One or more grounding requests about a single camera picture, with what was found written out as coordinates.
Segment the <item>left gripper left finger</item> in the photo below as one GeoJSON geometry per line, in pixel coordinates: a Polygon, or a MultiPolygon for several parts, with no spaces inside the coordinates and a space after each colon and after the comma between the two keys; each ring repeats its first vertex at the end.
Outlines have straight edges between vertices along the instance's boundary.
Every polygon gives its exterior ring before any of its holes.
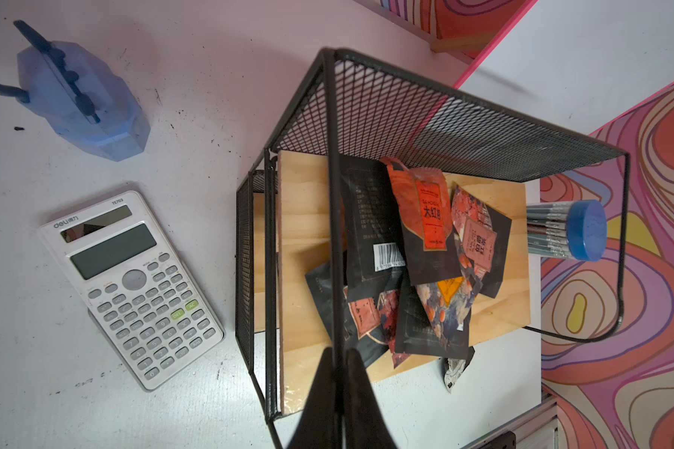
{"type": "Polygon", "coordinates": [[[288,448],[334,448],[337,384],[334,379],[333,348],[326,348],[318,364],[300,422],[288,448]]]}

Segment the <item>orange black tea bag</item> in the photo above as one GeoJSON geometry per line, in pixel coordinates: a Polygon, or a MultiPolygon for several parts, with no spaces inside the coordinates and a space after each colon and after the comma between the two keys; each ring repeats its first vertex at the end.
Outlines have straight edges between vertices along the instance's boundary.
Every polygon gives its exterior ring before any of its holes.
{"type": "Polygon", "coordinates": [[[413,285],[407,274],[400,288],[395,352],[468,360],[471,314],[460,322],[454,303],[447,304],[436,282],[413,285]]]}

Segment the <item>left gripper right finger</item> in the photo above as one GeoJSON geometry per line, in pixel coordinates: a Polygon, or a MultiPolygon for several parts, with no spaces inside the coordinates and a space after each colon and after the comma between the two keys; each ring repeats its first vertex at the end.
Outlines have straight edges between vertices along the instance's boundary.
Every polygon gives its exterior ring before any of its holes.
{"type": "Polygon", "coordinates": [[[344,384],[346,448],[396,448],[359,352],[346,351],[344,384]]]}

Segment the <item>bright red tea bag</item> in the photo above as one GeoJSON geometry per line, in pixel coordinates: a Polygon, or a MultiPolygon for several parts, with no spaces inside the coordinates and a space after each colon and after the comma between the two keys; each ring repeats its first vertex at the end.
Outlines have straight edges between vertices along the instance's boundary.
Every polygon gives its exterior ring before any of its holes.
{"type": "Polygon", "coordinates": [[[398,204],[411,284],[460,278],[449,189],[443,172],[438,168],[408,168],[394,157],[380,161],[387,168],[398,204]]]}

